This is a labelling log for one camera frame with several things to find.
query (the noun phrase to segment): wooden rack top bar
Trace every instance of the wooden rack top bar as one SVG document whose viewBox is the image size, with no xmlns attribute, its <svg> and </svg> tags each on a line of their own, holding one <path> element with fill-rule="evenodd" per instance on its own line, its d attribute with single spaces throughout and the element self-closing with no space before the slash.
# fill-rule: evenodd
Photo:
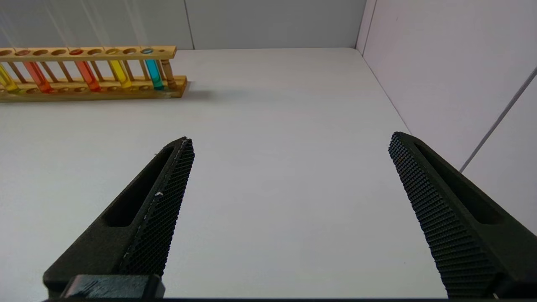
<svg viewBox="0 0 537 302">
<path fill-rule="evenodd" d="M 150 54 L 141 53 L 139 46 L 114 47 L 106 51 L 102 47 L 80 47 L 79 54 L 69 54 L 69 50 L 62 47 L 24 48 L 25 55 L 17 55 L 13 48 L 0 48 L 0 62 L 169 60 L 177 50 L 175 46 L 151 48 Z"/>
</svg>

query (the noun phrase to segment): wall seam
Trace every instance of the wall seam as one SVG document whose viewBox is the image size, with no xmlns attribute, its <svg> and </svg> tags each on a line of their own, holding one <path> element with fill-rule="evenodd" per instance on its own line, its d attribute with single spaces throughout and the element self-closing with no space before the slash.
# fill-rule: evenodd
<svg viewBox="0 0 537 302">
<path fill-rule="evenodd" d="M 196 47 L 194 46 L 194 37 L 192 36 L 192 28 L 190 26 L 190 17 L 188 16 L 188 8 L 186 7 L 186 0 L 183 0 L 183 4 L 185 5 L 186 21 L 188 22 L 188 32 L 190 33 L 190 42 L 192 43 L 192 49 L 196 49 Z"/>
<path fill-rule="evenodd" d="M 367 35 L 366 35 L 366 40 L 365 40 L 365 42 L 364 42 L 364 51 L 362 52 L 362 57 L 365 56 L 365 54 L 366 54 L 367 39 L 369 38 L 369 32 L 370 32 L 370 30 L 371 30 L 371 23 L 373 23 L 373 18 L 375 17 L 375 9 L 376 9 L 376 3 L 377 3 L 377 2 L 378 2 L 378 1 L 375 0 L 375 5 L 373 5 L 373 12 L 371 13 L 371 20 L 369 21 L 369 26 L 368 26 L 368 28 L 367 28 Z"/>
<path fill-rule="evenodd" d="M 474 151 L 470 154 L 470 157 L 466 160 L 466 162 L 462 165 L 461 169 L 459 170 L 460 173 L 462 173 L 466 167 L 468 166 L 468 164 L 472 161 L 472 159 L 474 159 L 474 156 L 477 154 L 477 152 L 479 152 L 479 150 L 481 149 L 481 147 L 483 147 L 483 145 L 485 144 L 485 142 L 487 141 L 487 139 L 489 139 L 489 137 L 491 136 L 491 134 L 494 132 L 494 130 L 496 129 L 496 127 L 498 127 L 498 125 L 502 122 L 502 120 L 504 119 L 504 117 L 507 115 L 507 113 L 509 112 L 509 110 L 513 107 L 513 105 L 518 101 L 518 99 L 520 98 L 520 96 L 524 93 L 524 91 L 526 90 L 526 88 L 528 87 L 528 85 L 531 83 L 531 81 L 535 78 L 535 76 L 537 75 L 537 67 L 535 67 L 535 69 L 533 69 L 532 73 L 529 75 L 529 77 L 526 79 L 526 81 L 522 84 L 522 86 L 518 89 L 518 91 L 514 94 L 513 98 L 511 99 L 511 101 L 509 101 L 509 103 L 507 104 L 507 106 L 505 107 L 505 109 L 502 111 L 502 113 L 499 115 L 499 117 L 496 119 L 496 121 L 492 124 L 492 126 L 490 127 L 490 129 L 487 131 L 487 133 L 485 134 L 485 136 L 483 137 L 483 139 L 481 139 L 481 141 L 479 142 L 479 144 L 477 144 L 477 147 L 474 149 Z"/>
<path fill-rule="evenodd" d="M 391 101 L 391 98 L 390 96 L 386 93 L 386 91 L 384 90 L 384 87 L 382 87 L 382 84 L 380 83 L 379 79 L 376 77 L 376 74 L 375 72 L 373 72 L 373 70 L 371 69 L 371 67 L 369 66 L 369 64 L 367 63 L 366 59 L 363 57 L 364 59 L 364 62 L 366 63 L 367 67 L 369 68 L 369 70 L 371 71 L 371 73 L 373 74 L 373 76 L 375 77 L 375 80 L 376 82 L 379 84 L 380 88 L 382 89 L 382 91 L 384 92 L 384 94 L 386 95 L 386 97 L 388 98 L 388 100 L 390 101 L 391 103 L 391 106 L 395 109 L 395 112 L 397 112 L 397 115 L 399 116 L 399 118 L 401 119 L 401 121 L 403 121 L 403 125 L 405 126 L 405 128 L 407 128 L 407 131 L 409 134 L 412 134 L 412 132 L 410 131 L 410 128 L 407 126 L 407 123 L 404 121 L 403 117 L 401 116 L 401 114 L 399 113 L 399 110 L 397 110 L 397 107 L 394 105 L 394 102 Z"/>
</svg>

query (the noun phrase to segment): colored liquid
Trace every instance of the colored liquid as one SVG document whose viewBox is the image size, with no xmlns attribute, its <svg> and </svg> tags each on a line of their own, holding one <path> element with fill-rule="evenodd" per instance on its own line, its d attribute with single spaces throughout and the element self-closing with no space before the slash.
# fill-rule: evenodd
<svg viewBox="0 0 537 302">
<path fill-rule="evenodd" d="M 158 72 L 157 62 L 155 60 L 146 60 L 146 66 L 155 90 L 163 90 L 164 85 L 162 84 L 161 75 Z"/>
<path fill-rule="evenodd" d="M 125 73 L 125 69 L 121 65 L 121 62 L 110 61 L 110 67 L 112 67 L 112 72 L 118 78 L 119 83 L 121 83 L 121 87 L 129 88 L 132 86 L 132 83 L 130 82 L 129 77 Z"/>
<path fill-rule="evenodd" d="M 8 72 L 5 71 L 2 64 L 0 64 L 0 84 L 2 84 L 8 92 L 19 91 L 19 86 L 15 84 Z"/>
<path fill-rule="evenodd" d="M 24 67 L 26 67 L 26 70 L 28 70 L 28 73 L 34 80 L 35 84 L 39 88 L 41 92 L 44 94 L 49 94 L 52 92 L 52 87 L 47 81 L 47 78 L 43 75 L 43 72 L 41 72 L 41 69 L 39 69 L 39 66 L 36 62 L 23 62 Z"/>
<path fill-rule="evenodd" d="M 90 69 L 90 65 L 85 61 L 75 61 L 75 64 L 90 90 L 93 92 L 99 92 L 99 82 L 97 82 L 97 80 L 95 79 L 93 71 L 91 71 Z"/>
</svg>

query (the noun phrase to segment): test tube rack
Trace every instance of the test tube rack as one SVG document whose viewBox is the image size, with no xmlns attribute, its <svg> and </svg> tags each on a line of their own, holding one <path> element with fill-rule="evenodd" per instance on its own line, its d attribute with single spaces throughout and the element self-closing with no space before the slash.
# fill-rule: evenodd
<svg viewBox="0 0 537 302">
<path fill-rule="evenodd" d="M 16 75 L 12 78 L 5 68 L 1 68 L 3 84 L 11 81 L 11 89 L 0 84 L 0 102 L 52 102 L 69 100 L 107 100 L 107 99 L 141 99 L 141 98 L 180 98 L 186 88 L 186 76 L 174 76 L 170 66 L 170 59 L 175 57 L 175 46 L 152 46 L 151 53 L 143 53 L 140 47 L 114 47 L 104 50 L 102 47 L 81 47 L 76 51 L 67 48 L 25 48 L 16 52 L 13 48 L 0 48 L 0 64 L 6 62 Z M 128 60 L 138 60 L 143 75 L 134 76 Z M 89 62 L 95 72 L 95 80 L 98 82 L 98 91 L 90 89 L 88 81 L 83 77 L 71 76 L 64 62 L 86 62 L 88 71 Z M 112 70 L 113 77 L 102 77 L 96 61 L 107 61 Z M 144 63 L 156 63 L 158 75 L 162 79 L 161 87 L 155 87 L 152 74 L 148 72 Z M 35 73 L 32 78 L 24 78 L 18 69 L 16 62 L 22 62 L 25 66 L 28 62 L 33 63 L 41 80 L 50 84 L 52 89 L 43 92 L 35 82 Z M 64 74 L 64 78 L 58 78 L 49 67 L 49 63 L 57 63 Z M 112 67 L 112 62 L 120 62 L 121 70 L 128 76 L 130 87 L 123 88 L 117 73 Z M 37 63 L 40 63 L 48 77 L 44 77 Z"/>
</svg>

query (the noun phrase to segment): white wall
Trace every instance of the white wall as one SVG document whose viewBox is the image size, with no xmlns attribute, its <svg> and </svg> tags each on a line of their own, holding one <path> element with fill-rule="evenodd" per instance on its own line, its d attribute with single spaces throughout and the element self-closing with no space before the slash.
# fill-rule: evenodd
<svg viewBox="0 0 537 302">
<path fill-rule="evenodd" d="M 537 66 L 533 0 L 377 0 L 364 58 L 411 133 L 461 168 Z"/>
<path fill-rule="evenodd" d="M 537 80 L 477 152 L 464 174 L 537 234 Z"/>
<path fill-rule="evenodd" d="M 79 45 L 99 46 L 99 40 L 79 1 L 54 0 L 61 3 L 61 12 L 77 37 Z M 91 0 L 98 7 L 104 26 L 114 45 L 138 45 L 123 1 Z M 192 49 L 185 5 L 182 0 L 138 1 L 148 42 L 152 45 L 176 45 L 180 49 Z M 19 38 L 25 47 L 63 47 L 43 1 L 0 0 L 0 7 L 16 25 Z M 11 47 L 0 32 L 0 47 Z"/>
<path fill-rule="evenodd" d="M 54 1 L 66 12 L 78 46 L 99 45 L 79 1 Z M 123 1 L 91 1 L 115 45 L 138 45 Z M 365 5 L 365 0 L 137 1 L 149 43 L 179 49 L 354 48 Z M 0 0 L 0 7 L 17 25 L 26 47 L 64 46 L 43 1 Z M 1 34 L 0 47 L 10 47 Z"/>
</svg>

